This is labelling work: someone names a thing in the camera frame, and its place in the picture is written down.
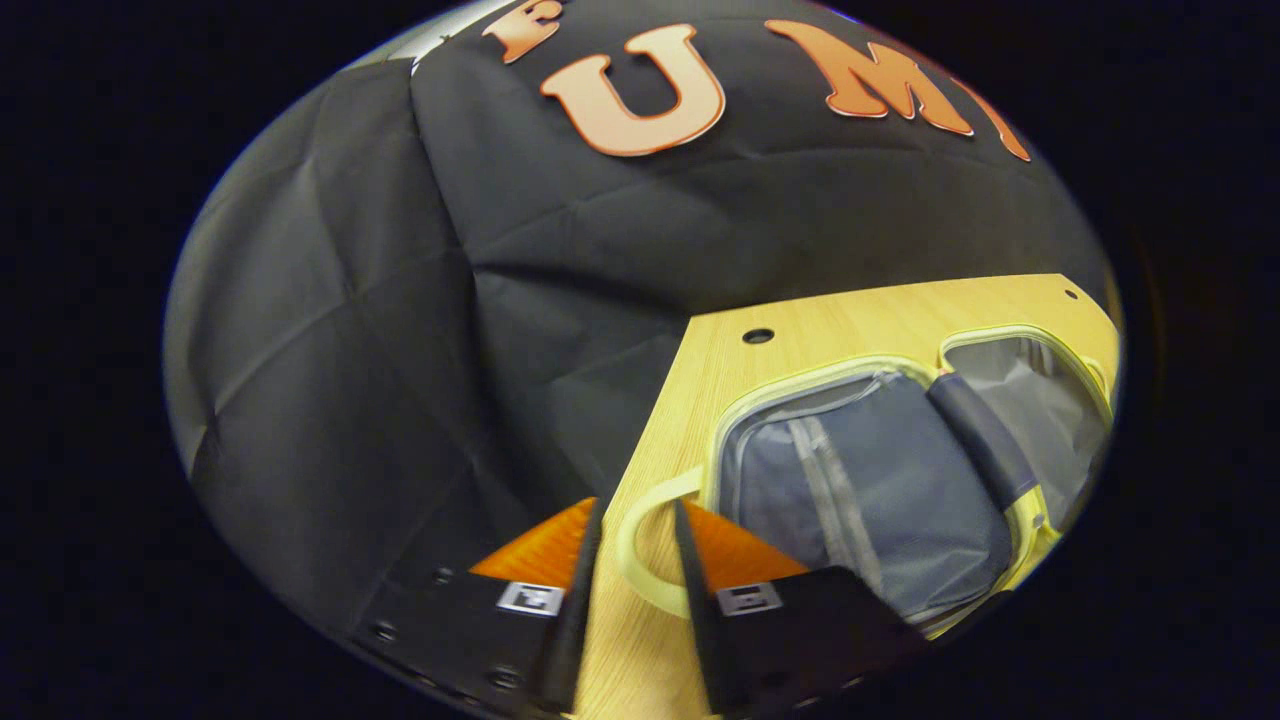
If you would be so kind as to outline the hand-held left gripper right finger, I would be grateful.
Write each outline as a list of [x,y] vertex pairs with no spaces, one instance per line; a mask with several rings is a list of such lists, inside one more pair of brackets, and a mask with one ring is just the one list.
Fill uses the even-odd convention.
[[805,717],[919,659],[927,638],[854,571],[804,568],[727,518],[675,502],[709,708]]

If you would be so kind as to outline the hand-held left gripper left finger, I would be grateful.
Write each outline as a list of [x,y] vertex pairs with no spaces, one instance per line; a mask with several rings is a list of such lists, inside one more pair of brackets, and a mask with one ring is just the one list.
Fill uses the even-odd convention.
[[465,568],[388,580],[353,647],[470,715],[571,715],[604,505],[586,497]]

